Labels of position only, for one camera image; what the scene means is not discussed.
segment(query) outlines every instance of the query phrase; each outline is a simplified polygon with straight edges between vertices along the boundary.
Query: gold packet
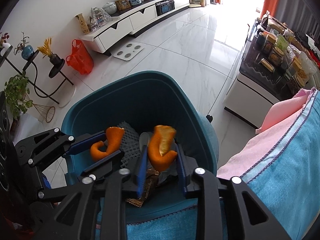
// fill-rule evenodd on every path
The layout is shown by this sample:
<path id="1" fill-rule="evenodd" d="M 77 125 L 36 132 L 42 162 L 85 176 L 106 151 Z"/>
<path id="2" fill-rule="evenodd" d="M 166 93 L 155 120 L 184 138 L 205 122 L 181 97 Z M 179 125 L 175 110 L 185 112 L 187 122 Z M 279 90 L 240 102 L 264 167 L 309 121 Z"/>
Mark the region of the gold packet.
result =
<path id="1" fill-rule="evenodd" d="M 159 171 L 156 171 L 154 168 L 147 169 L 147 177 L 143 187 L 143 193 L 141 198 L 127 198 L 127 202 L 136 206 L 142 207 L 143 203 L 150 198 L 150 196 L 154 193 L 155 188 L 159 181 Z"/>

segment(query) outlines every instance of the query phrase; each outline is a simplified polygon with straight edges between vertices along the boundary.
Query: green pothos plant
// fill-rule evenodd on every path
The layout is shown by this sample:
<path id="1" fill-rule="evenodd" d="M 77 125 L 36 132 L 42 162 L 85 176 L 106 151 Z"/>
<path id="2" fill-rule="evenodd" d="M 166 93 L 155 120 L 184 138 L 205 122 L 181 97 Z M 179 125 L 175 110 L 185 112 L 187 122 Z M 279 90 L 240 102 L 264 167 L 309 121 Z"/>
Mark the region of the green pothos plant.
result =
<path id="1" fill-rule="evenodd" d="M 30 89 L 27 88 L 28 79 L 26 73 L 23 72 L 22 75 L 11 77 L 4 84 L 6 103 L 15 120 L 19 120 L 20 113 L 25 114 L 28 108 L 33 106 L 33 101 L 28 96 L 30 94 Z"/>

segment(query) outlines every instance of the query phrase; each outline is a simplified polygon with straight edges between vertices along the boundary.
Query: drawer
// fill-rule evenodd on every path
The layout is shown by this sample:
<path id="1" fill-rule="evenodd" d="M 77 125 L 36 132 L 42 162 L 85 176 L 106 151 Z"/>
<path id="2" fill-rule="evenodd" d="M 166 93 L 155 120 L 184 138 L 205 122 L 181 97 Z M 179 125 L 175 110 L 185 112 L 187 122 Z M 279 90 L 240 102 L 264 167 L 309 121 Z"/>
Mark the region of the drawer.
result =
<path id="1" fill-rule="evenodd" d="M 144 8 L 132 15 L 129 16 L 133 29 L 138 28 L 139 26 L 151 21 L 157 17 L 156 6 L 150 6 Z"/>
<path id="2" fill-rule="evenodd" d="M 187 5 L 187 4 L 189 4 L 189 0 L 174 0 L 174 7 L 175 8 L 178 8 L 183 5 Z"/>
<path id="3" fill-rule="evenodd" d="M 107 50 L 121 38 L 132 32 L 132 25 L 129 17 L 113 24 L 110 28 L 101 33 L 97 38 L 100 39 L 103 47 Z"/>

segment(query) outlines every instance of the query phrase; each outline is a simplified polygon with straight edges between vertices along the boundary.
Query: pink cloth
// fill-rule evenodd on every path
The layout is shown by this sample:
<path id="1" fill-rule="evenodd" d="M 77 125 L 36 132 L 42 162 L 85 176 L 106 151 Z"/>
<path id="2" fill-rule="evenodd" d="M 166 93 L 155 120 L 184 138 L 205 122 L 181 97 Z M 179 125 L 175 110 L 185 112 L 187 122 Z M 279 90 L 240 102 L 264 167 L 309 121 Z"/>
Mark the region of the pink cloth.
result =
<path id="1" fill-rule="evenodd" d="M 262 127 L 258 129 L 260 134 L 253 137 L 241 152 L 219 168 L 217 177 L 230 179 L 233 176 L 242 176 L 265 156 L 291 127 L 314 91 L 315 88 L 301 89 L 293 98 L 273 105 Z"/>

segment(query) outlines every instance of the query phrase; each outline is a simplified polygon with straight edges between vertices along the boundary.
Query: blue vase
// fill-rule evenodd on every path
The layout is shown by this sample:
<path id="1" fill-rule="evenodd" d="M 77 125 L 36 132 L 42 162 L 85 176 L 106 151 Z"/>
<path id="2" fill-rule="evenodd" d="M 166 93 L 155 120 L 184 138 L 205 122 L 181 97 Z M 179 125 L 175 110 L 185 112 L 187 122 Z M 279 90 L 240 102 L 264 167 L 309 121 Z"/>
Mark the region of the blue vase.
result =
<path id="1" fill-rule="evenodd" d="M 28 60 L 33 53 L 34 53 L 33 47 L 31 45 L 28 45 L 22 49 L 21 57 L 25 60 Z"/>

